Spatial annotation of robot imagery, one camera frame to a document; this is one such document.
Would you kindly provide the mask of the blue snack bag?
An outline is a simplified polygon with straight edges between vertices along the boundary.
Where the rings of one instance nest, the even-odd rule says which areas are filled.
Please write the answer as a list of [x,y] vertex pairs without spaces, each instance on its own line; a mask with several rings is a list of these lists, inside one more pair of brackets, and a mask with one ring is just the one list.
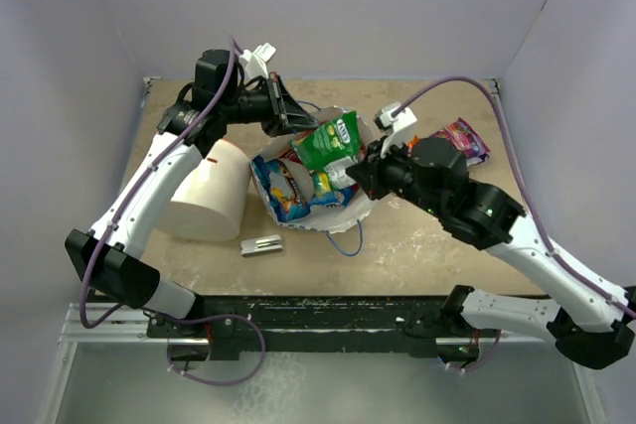
[[298,163],[288,159],[265,161],[256,156],[252,164],[278,221],[290,222],[310,214],[310,206],[294,177],[294,172],[303,171]]

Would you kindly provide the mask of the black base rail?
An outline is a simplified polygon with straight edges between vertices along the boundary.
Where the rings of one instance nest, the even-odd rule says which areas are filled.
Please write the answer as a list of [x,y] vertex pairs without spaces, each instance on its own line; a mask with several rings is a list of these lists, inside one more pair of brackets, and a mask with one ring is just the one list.
[[185,323],[146,311],[152,339],[203,359],[241,353],[404,353],[472,362],[478,332],[445,310],[443,296],[199,296]]

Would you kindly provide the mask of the purple Fox's berries bag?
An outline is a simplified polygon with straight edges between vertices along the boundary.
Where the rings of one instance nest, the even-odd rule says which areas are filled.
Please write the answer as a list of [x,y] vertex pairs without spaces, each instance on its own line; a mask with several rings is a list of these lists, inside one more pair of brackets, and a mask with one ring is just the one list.
[[461,117],[437,130],[430,137],[448,140],[456,150],[464,154],[468,167],[482,164],[490,156],[490,148],[473,127]]

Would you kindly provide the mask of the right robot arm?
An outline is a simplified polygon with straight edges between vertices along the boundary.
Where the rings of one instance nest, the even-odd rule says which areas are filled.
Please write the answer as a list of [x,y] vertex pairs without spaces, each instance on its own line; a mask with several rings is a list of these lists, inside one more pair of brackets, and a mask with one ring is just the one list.
[[495,295],[456,286],[442,307],[453,336],[471,329],[513,332],[556,347],[571,361],[604,369],[628,356],[635,341],[635,290],[615,285],[567,253],[551,251],[524,207],[500,188],[473,180],[465,156],[443,138],[382,151],[373,142],[365,158],[347,168],[374,201],[388,194],[436,217],[453,238],[506,262],[547,296]]

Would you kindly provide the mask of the white paper roll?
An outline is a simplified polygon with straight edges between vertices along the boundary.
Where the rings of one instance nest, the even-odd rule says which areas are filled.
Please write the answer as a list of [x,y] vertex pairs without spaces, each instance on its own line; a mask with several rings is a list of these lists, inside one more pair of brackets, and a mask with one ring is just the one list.
[[218,141],[181,183],[157,228],[198,241],[238,237],[249,181],[249,157],[233,143]]

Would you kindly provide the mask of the blue checkered paper bag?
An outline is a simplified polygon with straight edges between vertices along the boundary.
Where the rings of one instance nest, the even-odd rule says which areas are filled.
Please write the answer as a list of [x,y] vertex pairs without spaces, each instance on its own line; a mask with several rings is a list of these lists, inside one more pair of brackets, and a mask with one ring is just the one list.
[[296,132],[274,138],[251,158],[250,168],[254,187],[263,201],[266,213],[272,218],[276,225],[289,229],[329,233],[332,235],[345,232],[352,227],[359,228],[358,222],[362,222],[375,206],[363,192],[356,192],[346,206],[318,206],[315,212],[310,212],[309,215],[305,217],[290,219],[289,221],[281,221],[278,219],[275,207],[264,186],[265,181],[259,177],[256,160],[258,158],[261,158],[263,161],[283,159],[284,155],[291,150],[290,142],[292,140],[301,139],[307,135],[307,132]]

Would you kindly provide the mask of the pink snack bag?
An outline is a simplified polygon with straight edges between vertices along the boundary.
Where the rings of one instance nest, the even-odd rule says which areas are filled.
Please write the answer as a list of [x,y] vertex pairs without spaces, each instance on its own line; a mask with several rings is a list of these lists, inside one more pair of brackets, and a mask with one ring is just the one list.
[[299,156],[297,155],[296,151],[293,148],[287,148],[286,150],[284,150],[278,156],[278,159],[291,161],[293,163],[300,164],[300,165],[303,164],[303,162],[301,161],[301,159],[299,158]]

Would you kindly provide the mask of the aluminium frame rail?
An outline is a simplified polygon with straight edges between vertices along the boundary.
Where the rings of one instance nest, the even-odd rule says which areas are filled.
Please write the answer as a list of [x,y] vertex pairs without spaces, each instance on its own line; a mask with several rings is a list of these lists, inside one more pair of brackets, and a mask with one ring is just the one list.
[[61,343],[128,344],[148,340],[148,318],[141,312],[120,308],[95,328],[87,329],[80,321],[80,305],[71,303],[62,328]]

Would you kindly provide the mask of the small silver metal block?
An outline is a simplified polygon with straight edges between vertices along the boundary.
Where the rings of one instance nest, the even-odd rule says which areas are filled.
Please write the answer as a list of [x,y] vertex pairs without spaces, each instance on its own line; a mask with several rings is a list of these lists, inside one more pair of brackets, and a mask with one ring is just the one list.
[[242,257],[275,253],[282,250],[282,237],[279,234],[246,239],[240,243],[240,255]]

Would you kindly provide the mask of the green snack packet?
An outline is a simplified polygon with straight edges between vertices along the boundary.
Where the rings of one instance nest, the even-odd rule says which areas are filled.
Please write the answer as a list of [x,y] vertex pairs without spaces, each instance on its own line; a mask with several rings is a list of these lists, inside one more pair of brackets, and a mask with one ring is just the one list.
[[358,116],[354,111],[342,113],[310,134],[290,142],[300,162],[311,172],[324,173],[336,190],[356,184],[347,169],[358,163],[361,146]]

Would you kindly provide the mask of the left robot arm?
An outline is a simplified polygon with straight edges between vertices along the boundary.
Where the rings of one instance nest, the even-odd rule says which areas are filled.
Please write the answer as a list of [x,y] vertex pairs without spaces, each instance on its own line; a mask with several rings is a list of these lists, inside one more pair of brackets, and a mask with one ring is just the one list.
[[196,62],[195,78],[163,113],[149,151],[114,203],[88,231],[72,230],[65,249],[81,281],[79,316],[88,329],[89,290],[127,306],[169,317],[183,337],[205,323],[198,296],[142,262],[150,234],[181,183],[211,152],[232,124],[260,124],[269,137],[309,131],[317,119],[269,71],[276,52],[231,45],[208,50]]

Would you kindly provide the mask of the orange Fox's candy bag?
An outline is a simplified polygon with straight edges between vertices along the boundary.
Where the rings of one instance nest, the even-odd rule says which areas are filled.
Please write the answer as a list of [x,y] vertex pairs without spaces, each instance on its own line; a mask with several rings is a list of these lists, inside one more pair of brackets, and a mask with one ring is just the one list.
[[411,152],[413,146],[420,141],[420,138],[418,136],[414,136],[410,141],[405,143],[405,146],[408,150],[408,152]]

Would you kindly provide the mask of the blue round-logo snack packet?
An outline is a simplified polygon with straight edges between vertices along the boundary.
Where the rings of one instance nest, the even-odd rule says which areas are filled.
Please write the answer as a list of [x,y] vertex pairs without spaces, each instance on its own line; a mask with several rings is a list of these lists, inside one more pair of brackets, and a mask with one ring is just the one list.
[[357,193],[359,187],[357,185],[342,189],[331,190],[329,188],[315,187],[313,196],[304,206],[303,212],[309,214],[312,208],[338,208],[346,207]]

